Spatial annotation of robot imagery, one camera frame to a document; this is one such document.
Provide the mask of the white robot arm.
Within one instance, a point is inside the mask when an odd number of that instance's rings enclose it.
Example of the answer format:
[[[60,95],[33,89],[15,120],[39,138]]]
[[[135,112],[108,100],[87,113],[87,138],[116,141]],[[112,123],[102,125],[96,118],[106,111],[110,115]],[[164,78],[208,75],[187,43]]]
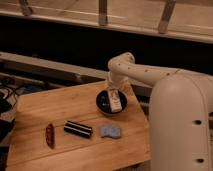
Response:
[[[140,65],[129,52],[111,58],[108,69],[111,85],[129,77],[152,87],[151,171],[213,171],[209,129],[213,76]]]

